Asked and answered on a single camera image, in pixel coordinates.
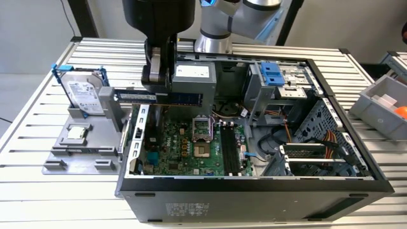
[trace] blue plastic latch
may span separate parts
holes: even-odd
[[[285,84],[285,80],[276,63],[261,62],[260,71],[268,86],[282,86]]]
[[[72,65],[61,65],[57,69],[62,72],[70,72],[74,68]]]
[[[109,83],[108,83],[108,72],[106,70],[104,69],[102,66],[100,66],[100,68],[97,69],[101,73],[101,81],[102,81],[102,85],[105,87],[109,87]]]

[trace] aluminum table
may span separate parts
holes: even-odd
[[[193,50],[190,42],[178,42],[177,48]],[[345,110],[372,83],[353,57],[337,49],[234,44],[232,50],[238,55],[313,59]],[[112,86],[141,87],[144,62],[142,41],[84,38],[69,43],[56,63],[104,65]],[[0,140],[0,228],[407,228],[407,142],[389,141],[353,116],[350,122],[393,186],[389,197],[333,222],[141,224],[125,201],[113,196],[117,176],[41,174],[66,107],[66,96],[47,73]]]

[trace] wire bundle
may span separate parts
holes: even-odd
[[[336,135],[333,134],[333,132],[330,130],[326,130],[322,141],[337,143]],[[332,158],[332,153],[333,153],[333,150],[330,148],[325,147],[325,159]]]
[[[216,110],[212,110],[212,114],[214,114],[218,118],[238,118],[240,116],[237,115],[237,113],[236,114],[232,114],[232,115],[229,115],[229,116],[226,116],[226,115],[224,115],[222,113],[221,113],[221,108],[222,108],[222,106],[220,107],[220,109],[218,109],[218,111],[216,111]],[[242,108],[242,109],[245,109],[245,110],[248,110],[248,112],[252,112],[249,109],[246,109],[241,104],[238,104],[238,106]],[[280,112],[276,112],[276,111],[265,111],[265,114],[268,114],[268,115],[281,115],[280,114]]]

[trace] blue drive bracket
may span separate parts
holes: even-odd
[[[276,63],[261,62],[260,72],[268,86],[282,86],[285,84],[284,77],[281,75],[280,67]]]
[[[97,68],[97,69],[89,69],[89,68],[74,68],[72,65],[68,65],[68,64],[64,64],[64,65],[57,67],[57,65],[54,63],[51,65],[50,72],[51,72],[53,77],[56,78],[57,83],[62,87],[62,90],[65,92],[65,95],[66,95],[69,103],[70,103],[70,105],[69,105],[70,108],[73,108],[74,105],[73,105],[73,102],[70,101],[70,98],[68,96],[68,92],[66,92],[66,89],[64,87],[64,84],[61,83],[61,76],[64,75],[64,73],[66,73],[66,72],[96,72],[97,74],[101,75],[102,86],[109,86],[108,72],[106,72],[106,70],[102,66],[100,66],[100,68]],[[86,118],[88,114],[84,111],[81,111],[81,112],[82,112],[82,117]]]

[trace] blue clip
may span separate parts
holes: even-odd
[[[73,66],[72,65],[61,65],[58,68],[57,68],[61,72],[70,72],[74,70]]]
[[[106,69],[100,66],[100,68],[97,69],[101,73],[101,82],[102,82],[102,86],[109,87],[109,83],[108,83],[108,72]]]
[[[57,74],[57,69],[56,69],[57,65],[56,63],[51,65],[51,69],[50,69],[50,72],[51,72],[51,75],[53,77],[56,78],[56,81],[58,84],[61,84],[61,79],[58,78],[58,74]]]
[[[285,84],[285,79],[276,63],[261,62],[260,71],[268,86],[282,86]]]

